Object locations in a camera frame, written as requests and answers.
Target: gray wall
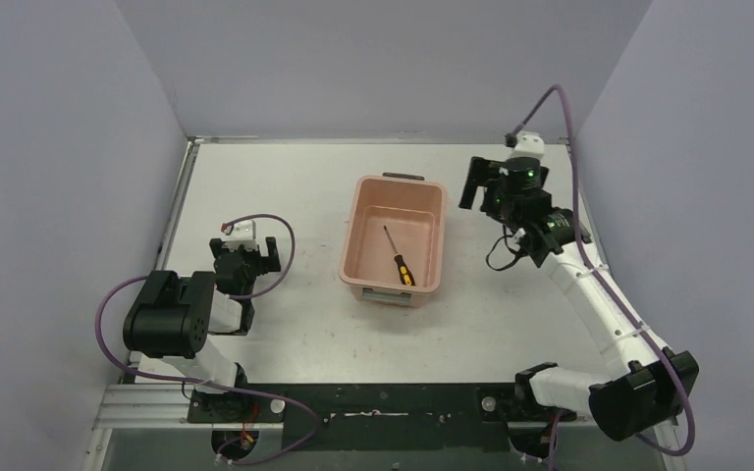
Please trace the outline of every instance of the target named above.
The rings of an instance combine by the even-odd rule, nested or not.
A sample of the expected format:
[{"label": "gray wall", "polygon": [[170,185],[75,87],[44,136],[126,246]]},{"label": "gray wall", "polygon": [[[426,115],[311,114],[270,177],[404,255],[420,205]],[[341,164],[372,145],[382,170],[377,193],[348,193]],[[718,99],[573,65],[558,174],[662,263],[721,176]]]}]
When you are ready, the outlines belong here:
[{"label": "gray wall", "polygon": [[153,264],[184,149],[113,1],[0,2],[0,470],[81,465],[116,376],[93,311]]},{"label": "gray wall", "polygon": [[500,142],[554,82],[581,124],[651,0],[117,3],[188,134]]},{"label": "gray wall", "polygon": [[754,2],[655,0],[578,147],[620,286],[696,355],[693,469],[754,469]]}]

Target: white table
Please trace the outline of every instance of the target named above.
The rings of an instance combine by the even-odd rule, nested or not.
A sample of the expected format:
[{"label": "white table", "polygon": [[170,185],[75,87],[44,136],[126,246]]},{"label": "white table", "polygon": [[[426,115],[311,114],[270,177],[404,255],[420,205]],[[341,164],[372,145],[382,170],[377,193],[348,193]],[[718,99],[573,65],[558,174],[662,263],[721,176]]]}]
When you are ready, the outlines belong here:
[{"label": "white table", "polygon": [[[528,259],[502,273],[487,268],[484,255],[501,227],[477,210],[458,209],[469,158],[508,154],[490,144],[202,144],[166,267],[181,275],[212,270],[207,242],[238,216],[274,213],[291,222],[294,266],[278,288],[253,300],[249,335],[213,338],[252,383],[508,382],[544,361],[604,372],[596,345],[554,284]],[[566,148],[548,146],[543,164],[555,204],[570,207]],[[356,301],[338,277],[354,185],[383,172],[422,175],[449,193],[441,286],[418,309]],[[259,221],[259,240],[269,235],[284,264],[287,231]],[[493,260],[502,265],[510,256],[499,249]],[[276,276],[259,278],[255,289]],[[139,367],[177,374],[149,358]]]}]

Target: gray handle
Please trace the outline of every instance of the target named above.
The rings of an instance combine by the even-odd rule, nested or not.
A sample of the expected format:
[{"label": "gray handle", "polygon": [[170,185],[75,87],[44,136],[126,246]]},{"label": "gray handle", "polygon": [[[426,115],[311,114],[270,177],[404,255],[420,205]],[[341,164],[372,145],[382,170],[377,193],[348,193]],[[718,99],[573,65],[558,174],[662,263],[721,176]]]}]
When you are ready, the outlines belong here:
[{"label": "gray handle", "polygon": [[423,177],[419,175],[410,175],[410,174],[394,174],[392,172],[383,172],[383,177],[389,177],[392,179],[407,179],[407,180],[417,180],[419,182],[423,182]]},{"label": "gray handle", "polygon": [[362,298],[371,301],[411,304],[411,293],[408,292],[382,292],[375,291],[373,288],[363,288]]}]

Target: storage container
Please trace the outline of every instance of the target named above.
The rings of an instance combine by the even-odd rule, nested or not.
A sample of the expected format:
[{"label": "storage container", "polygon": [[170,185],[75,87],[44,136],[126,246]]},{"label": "storage container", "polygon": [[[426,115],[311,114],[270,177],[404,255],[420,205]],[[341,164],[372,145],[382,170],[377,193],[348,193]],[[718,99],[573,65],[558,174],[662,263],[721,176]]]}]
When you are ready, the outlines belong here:
[{"label": "storage container", "polygon": [[[447,191],[422,177],[363,177],[356,184],[340,279],[357,299],[417,307],[441,283]],[[401,283],[386,226],[414,276]]]}]

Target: plastic bin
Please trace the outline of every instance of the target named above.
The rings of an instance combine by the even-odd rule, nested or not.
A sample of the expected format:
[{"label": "plastic bin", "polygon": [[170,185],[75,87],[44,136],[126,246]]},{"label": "plastic bin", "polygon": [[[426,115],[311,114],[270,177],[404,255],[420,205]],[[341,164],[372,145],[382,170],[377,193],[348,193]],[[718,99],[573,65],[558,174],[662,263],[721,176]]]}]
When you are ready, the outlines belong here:
[{"label": "plastic bin", "polygon": [[[359,179],[340,264],[357,299],[417,307],[441,283],[447,191],[422,177],[384,174]],[[401,284],[383,226],[414,275]]]}]

